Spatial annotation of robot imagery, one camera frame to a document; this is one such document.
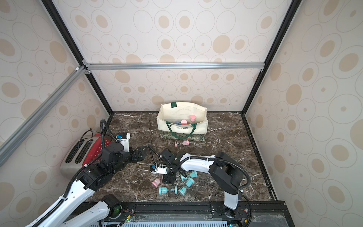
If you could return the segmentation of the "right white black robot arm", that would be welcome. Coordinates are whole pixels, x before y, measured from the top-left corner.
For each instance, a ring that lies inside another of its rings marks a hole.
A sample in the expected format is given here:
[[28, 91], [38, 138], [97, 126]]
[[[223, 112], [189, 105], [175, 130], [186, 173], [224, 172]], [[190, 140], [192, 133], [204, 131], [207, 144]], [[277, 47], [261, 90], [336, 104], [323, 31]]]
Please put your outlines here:
[[197, 156], [186, 152], [174, 155], [169, 149], [158, 154], [151, 146], [147, 149], [153, 161], [150, 172], [162, 175], [164, 184], [174, 185], [177, 175], [181, 175], [187, 187], [191, 187], [194, 180], [187, 177], [187, 172], [209, 174], [224, 191], [224, 214], [228, 218], [236, 216], [238, 203], [244, 197], [243, 191], [251, 185], [251, 177], [230, 156], [224, 152], [212, 156]]

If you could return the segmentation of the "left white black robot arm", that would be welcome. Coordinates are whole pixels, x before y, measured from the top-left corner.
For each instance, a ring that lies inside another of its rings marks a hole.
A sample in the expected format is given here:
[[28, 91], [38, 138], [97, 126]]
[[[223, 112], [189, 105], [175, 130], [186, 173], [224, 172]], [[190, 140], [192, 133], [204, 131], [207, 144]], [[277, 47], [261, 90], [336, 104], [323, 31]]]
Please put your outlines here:
[[64, 194], [28, 224], [29, 227], [59, 227], [80, 204], [108, 183], [117, 172], [130, 163], [145, 159], [147, 146], [126, 151], [118, 137], [114, 137], [115, 142], [107, 146], [105, 133], [110, 129], [105, 119], [100, 120], [100, 130], [101, 153], [75, 173]]

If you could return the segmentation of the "pink hourglass top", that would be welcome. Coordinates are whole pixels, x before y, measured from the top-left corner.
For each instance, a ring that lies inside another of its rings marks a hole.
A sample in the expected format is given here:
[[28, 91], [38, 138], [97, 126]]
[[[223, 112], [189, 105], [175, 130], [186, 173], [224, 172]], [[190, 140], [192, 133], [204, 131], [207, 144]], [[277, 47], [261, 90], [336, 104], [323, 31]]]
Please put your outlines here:
[[177, 148], [178, 146], [189, 146], [190, 142], [189, 140], [185, 140], [185, 141], [175, 141], [175, 147]]

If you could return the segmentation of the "pink hourglass bottom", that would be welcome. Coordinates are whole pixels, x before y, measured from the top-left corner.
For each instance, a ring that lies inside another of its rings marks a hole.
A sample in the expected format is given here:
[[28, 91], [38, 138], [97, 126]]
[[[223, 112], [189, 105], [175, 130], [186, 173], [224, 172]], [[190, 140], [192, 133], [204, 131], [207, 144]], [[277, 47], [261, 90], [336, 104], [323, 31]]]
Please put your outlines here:
[[153, 180], [153, 181], [151, 182], [151, 184], [152, 184], [152, 187], [153, 187], [153, 188], [158, 188], [158, 187], [159, 187], [159, 185], [161, 184], [161, 179], [160, 179], [160, 178], [157, 178], [157, 179]]

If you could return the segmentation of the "pink hourglass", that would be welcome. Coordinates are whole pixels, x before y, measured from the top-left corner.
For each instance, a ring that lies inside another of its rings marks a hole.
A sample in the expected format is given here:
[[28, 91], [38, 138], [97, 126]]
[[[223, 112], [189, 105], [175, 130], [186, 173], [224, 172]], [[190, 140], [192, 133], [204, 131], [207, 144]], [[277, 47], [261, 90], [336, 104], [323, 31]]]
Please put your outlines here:
[[191, 115], [191, 116], [190, 116], [190, 120], [191, 120], [191, 122], [195, 122], [195, 121], [196, 121], [196, 118], [197, 118], [197, 117], [196, 117], [195, 115]]
[[158, 187], [159, 187], [159, 185], [161, 184], [161, 179], [160, 179], [160, 178], [157, 178], [157, 179], [153, 180], [153, 181], [151, 182], [151, 184], [152, 184], [152, 187], [153, 187], [153, 188], [158, 188]]
[[175, 147], [177, 148], [178, 146], [189, 146], [190, 142], [189, 140], [185, 140], [185, 141], [175, 141]]
[[181, 120], [181, 124], [182, 124], [182, 125], [187, 125], [187, 124], [188, 124], [188, 121], [187, 121], [187, 120], [185, 120], [185, 119], [183, 119], [183, 120]]

